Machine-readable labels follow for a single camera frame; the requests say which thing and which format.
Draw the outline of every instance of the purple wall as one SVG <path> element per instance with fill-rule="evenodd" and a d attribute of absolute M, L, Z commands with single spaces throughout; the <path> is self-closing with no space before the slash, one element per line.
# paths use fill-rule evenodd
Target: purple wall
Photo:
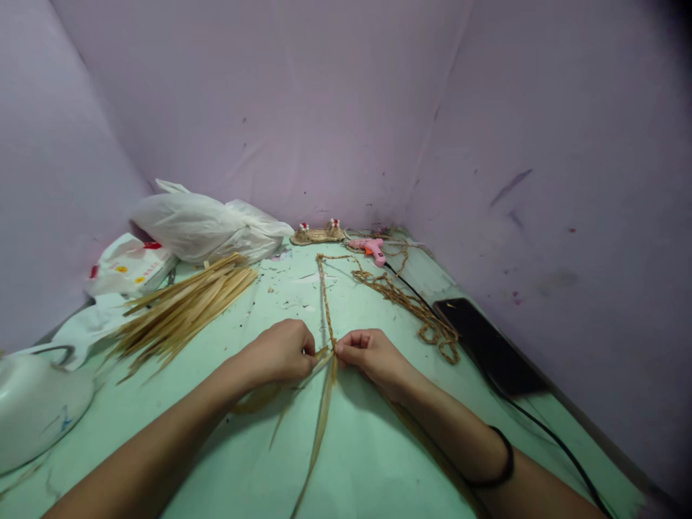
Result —
<path fill-rule="evenodd" d="M 692 120 L 641 1 L 475 3 L 406 224 L 635 463 L 691 454 Z"/>
<path fill-rule="evenodd" d="M 0 3 L 0 349 L 85 302 L 84 279 L 150 188 L 111 134 L 52 6 Z"/>
<path fill-rule="evenodd" d="M 403 216 L 469 1 L 53 0 L 149 182 L 297 225 Z"/>

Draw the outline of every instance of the smartphone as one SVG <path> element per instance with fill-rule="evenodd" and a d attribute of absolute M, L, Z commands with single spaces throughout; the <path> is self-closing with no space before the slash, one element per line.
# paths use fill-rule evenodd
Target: smartphone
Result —
<path fill-rule="evenodd" d="M 504 335 L 466 298 L 436 301 L 432 307 L 459 334 L 459 344 L 480 371 L 510 398 L 549 391 L 548 384 Z"/>

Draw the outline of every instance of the hand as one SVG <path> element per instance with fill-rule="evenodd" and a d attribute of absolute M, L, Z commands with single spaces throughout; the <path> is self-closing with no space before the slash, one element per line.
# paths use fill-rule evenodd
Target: hand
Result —
<path fill-rule="evenodd" d="M 237 357 L 243 360 L 255 386 L 305 378 L 317 364 L 315 339 L 298 319 L 272 325 Z"/>
<path fill-rule="evenodd" d="M 380 329 L 353 330 L 337 343 L 342 365 L 353 364 L 390 399 L 401 403 L 412 383 L 427 379 Z"/>

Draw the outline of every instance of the wall stain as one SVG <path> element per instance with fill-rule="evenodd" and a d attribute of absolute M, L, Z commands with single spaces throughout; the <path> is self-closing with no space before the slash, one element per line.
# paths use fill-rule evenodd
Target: wall stain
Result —
<path fill-rule="evenodd" d="M 524 224 L 522 221 L 519 219 L 516 213 L 516 209 L 512 209 L 507 216 L 510 217 L 510 220 L 519 228 L 520 231 L 524 230 Z"/>
<path fill-rule="evenodd" d="M 531 174 L 533 170 L 532 169 L 527 169 L 524 171 L 524 173 L 518 174 L 516 177 L 514 177 L 509 184 L 504 186 L 495 196 L 495 198 L 492 199 L 492 202 L 490 203 L 490 207 L 498 203 L 501 199 L 506 197 L 507 195 L 510 194 L 510 192 L 517 187 L 526 177 L 528 177 L 529 174 Z"/>
<path fill-rule="evenodd" d="M 577 273 L 568 268 L 560 268 L 543 279 L 537 286 L 536 290 L 543 297 L 550 297 L 558 290 L 575 286 L 579 283 Z"/>

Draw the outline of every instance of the kettle handle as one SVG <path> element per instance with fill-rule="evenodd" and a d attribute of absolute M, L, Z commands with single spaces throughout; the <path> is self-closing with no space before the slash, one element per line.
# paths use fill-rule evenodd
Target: kettle handle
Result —
<path fill-rule="evenodd" d="M 37 345 L 31 348 L 27 348 L 26 350 L 22 350 L 21 353 L 32 353 L 33 355 L 36 355 L 38 353 L 54 350 L 65 350 L 65 355 L 60 359 L 60 362 L 56 363 L 57 365 L 63 365 L 74 355 L 76 348 L 72 345 L 53 346 L 53 343 L 49 342 L 48 344 Z"/>

